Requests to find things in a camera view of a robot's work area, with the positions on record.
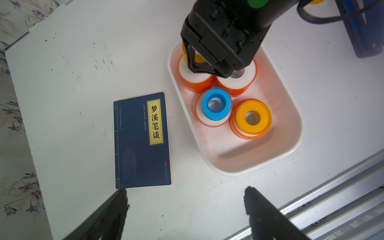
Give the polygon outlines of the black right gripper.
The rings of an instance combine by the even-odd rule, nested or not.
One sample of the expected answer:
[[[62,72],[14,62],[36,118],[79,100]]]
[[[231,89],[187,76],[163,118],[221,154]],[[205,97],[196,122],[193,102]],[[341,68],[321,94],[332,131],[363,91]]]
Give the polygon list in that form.
[[[251,31],[239,20],[224,1],[196,1],[181,31],[193,73],[228,78],[250,65],[270,28]]]

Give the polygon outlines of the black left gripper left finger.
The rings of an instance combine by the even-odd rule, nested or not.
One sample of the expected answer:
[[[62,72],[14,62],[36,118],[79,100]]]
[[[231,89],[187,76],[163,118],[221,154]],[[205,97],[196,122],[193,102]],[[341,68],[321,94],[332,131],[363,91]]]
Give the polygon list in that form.
[[[120,240],[129,208],[126,189],[119,189],[65,239]]]

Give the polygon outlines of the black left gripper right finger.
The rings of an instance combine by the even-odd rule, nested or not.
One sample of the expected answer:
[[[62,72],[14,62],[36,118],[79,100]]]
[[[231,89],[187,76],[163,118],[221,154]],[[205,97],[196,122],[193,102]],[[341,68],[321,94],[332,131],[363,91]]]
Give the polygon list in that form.
[[[308,239],[257,189],[247,187],[244,202],[254,240]]]

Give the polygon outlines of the orange sealing tape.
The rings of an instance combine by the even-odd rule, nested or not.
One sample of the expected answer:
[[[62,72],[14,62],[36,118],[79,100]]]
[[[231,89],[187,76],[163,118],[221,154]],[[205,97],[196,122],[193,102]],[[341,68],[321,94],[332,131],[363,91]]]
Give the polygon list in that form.
[[[208,127],[212,127],[212,128],[216,128],[216,127],[219,127],[223,124],[225,124],[229,119],[230,119],[230,116],[231,116],[231,113],[232,111],[230,111],[226,117],[222,120],[219,120],[219,121],[214,121],[214,120],[210,120],[208,119],[205,114],[203,113],[203,108],[202,108],[202,98],[203,98],[203,94],[201,94],[197,100],[197,103],[196,103],[196,107],[195,107],[195,112],[196,112],[196,116],[197,118],[199,119],[199,121],[208,126]]]
[[[230,123],[230,127],[231,127],[231,129],[232,129],[232,131],[234,132],[234,134],[236,134],[238,137],[240,137],[240,138],[242,138],[242,139],[246,139],[246,140],[254,140],[254,139],[259,139],[259,138],[261,138],[261,137],[263,137],[263,136],[256,136],[256,137],[250,137],[249,135],[248,136],[245,136],[244,134],[242,134],[241,132],[239,132],[239,129],[238,129],[238,127],[237,127],[237,125],[234,123],[234,115],[235,115],[235,112],[236,112],[236,108],[237,108],[237,106],[238,106],[238,104],[239,103],[237,103],[236,104],[236,106],[234,107],[234,109],[233,109],[233,112],[232,112],[232,115],[231,115],[231,118],[230,118],[230,121],[229,121],[229,123]],[[250,114],[247,114],[247,122],[248,123],[250,123],[250,124],[255,124],[256,123],[256,117],[255,117],[255,115],[250,115]]]
[[[202,93],[210,89],[215,77],[209,74],[195,74],[187,66],[187,57],[183,55],[178,63],[178,70],[184,85],[194,93]]]
[[[234,71],[230,77],[217,77],[217,87],[225,89],[232,97],[243,94],[253,83],[257,76],[257,63],[255,60],[240,71]]]

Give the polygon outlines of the blue sealing tape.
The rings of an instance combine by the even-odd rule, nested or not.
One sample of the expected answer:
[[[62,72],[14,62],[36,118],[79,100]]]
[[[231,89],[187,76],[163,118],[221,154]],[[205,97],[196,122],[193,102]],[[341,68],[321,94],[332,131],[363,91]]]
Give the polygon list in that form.
[[[232,112],[230,94],[222,88],[207,90],[202,96],[202,111],[212,121],[220,121]]]

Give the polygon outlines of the white storage box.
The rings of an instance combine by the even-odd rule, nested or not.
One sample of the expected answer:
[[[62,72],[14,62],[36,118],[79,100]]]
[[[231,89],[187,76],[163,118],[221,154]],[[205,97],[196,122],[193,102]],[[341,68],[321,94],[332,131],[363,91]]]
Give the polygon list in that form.
[[[168,71],[206,164],[225,176],[239,176],[274,163],[294,152],[303,138],[303,118],[290,90],[262,45],[254,59],[258,66],[255,81],[234,103],[260,100],[272,113],[272,127],[263,137],[245,140],[236,136],[226,122],[208,127],[196,116],[195,104],[199,94],[187,89],[178,70],[182,57],[182,42],[177,41],[168,56]]]

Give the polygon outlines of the orange sealing tape bottom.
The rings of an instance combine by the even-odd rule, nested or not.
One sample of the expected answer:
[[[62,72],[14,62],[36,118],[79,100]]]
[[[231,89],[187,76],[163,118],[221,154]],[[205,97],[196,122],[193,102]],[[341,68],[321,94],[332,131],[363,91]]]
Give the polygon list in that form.
[[[232,115],[231,115],[231,118],[230,118],[230,121],[229,121],[229,123],[230,123],[230,127],[231,127],[231,129],[232,129],[232,131],[234,132],[234,134],[236,134],[238,137],[240,137],[240,138],[242,138],[242,139],[246,139],[246,140],[254,140],[254,139],[259,139],[259,138],[261,138],[261,137],[263,137],[263,136],[256,136],[256,137],[250,137],[249,135],[248,136],[245,136],[244,134],[242,134],[241,132],[239,132],[239,129],[238,129],[238,127],[237,127],[237,125],[234,123],[234,115],[235,115],[235,112],[236,112],[236,108],[237,108],[237,106],[238,106],[238,104],[239,103],[237,103],[236,104],[236,106],[234,107],[234,109],[233,109],[233,112],[232,112]],[[250,124],[255,124],[256,123],[256,117],[255,117],[255,115],[250,115],[250,114],[247,114],[247,122],[248,123],[250,123]]]

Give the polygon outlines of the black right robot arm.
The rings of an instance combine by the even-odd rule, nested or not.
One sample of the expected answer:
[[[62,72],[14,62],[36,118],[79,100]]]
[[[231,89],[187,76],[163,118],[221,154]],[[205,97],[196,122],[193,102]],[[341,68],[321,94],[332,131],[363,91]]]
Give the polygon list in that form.
[[[189,70],[228,78],[234,71],[244,69],[272,23],[292,7],[306,22],[322,25],[357,17],[379,6],[381,1],[327,18],[309,14],[305,10],[309,4],[310,1],[196,1],[181,31]]]

